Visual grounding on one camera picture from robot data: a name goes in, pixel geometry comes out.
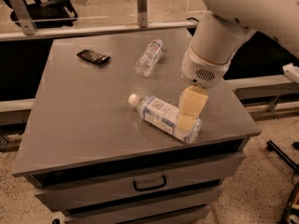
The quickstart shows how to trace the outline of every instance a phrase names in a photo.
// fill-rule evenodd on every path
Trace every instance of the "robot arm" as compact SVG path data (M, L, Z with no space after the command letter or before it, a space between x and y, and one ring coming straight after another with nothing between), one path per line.
M299 0L203 0L203 15L181 66L182 76L215 86L237 50L260 31L299 57Z

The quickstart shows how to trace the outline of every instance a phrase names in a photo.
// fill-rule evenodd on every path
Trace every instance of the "water bottle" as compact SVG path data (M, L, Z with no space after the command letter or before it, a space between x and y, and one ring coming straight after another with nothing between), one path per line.
M202 121L197 118L189 131L183 131L177 126L178 108L151 95L140 98L131 94L129 104L139 113L139 116L184 143L192 143L202 127Z
M162 57L163 41L153 40L135 64L135 70L141 77L149 77Z

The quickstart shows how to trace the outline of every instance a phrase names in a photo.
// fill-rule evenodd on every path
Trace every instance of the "bottle cap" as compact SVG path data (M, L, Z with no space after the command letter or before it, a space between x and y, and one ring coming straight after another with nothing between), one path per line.
M158 43L161 47L163 46L163 40L156 39L155 42Z
M133 107L137 107L139 104L139 96L136 94L131 94L128 100L129 104Z

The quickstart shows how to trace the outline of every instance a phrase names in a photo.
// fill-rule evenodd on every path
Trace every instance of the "table top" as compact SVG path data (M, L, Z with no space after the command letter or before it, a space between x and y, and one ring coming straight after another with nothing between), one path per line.
M163 58L152 77L139 77L135 62L155 38L164 42ZM148 124L128 104L136 93L178 105L188 87L180 66L191 39L180 28L55 40L13 174L40 174L258 134L260 129L224 81L207 90L203 127L192 145ZM103 67L87 63L76 55L83 49L111 60Z

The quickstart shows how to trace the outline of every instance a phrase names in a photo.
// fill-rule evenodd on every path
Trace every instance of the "drawer handle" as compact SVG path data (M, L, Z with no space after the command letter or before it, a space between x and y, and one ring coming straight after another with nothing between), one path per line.
M160 184L160 185L157 185L157 186L153 186L153 187L149 187L149 188L143 188L143 189L140 189L137 186L137 182L134 181L133 182L134 189L135 189L135 191L149 191L149 190L161 189L161 188L165 187L166 184L167 184L167 180L166 180L166 176L165 175L162 176L162 179L163 179L163 184Z

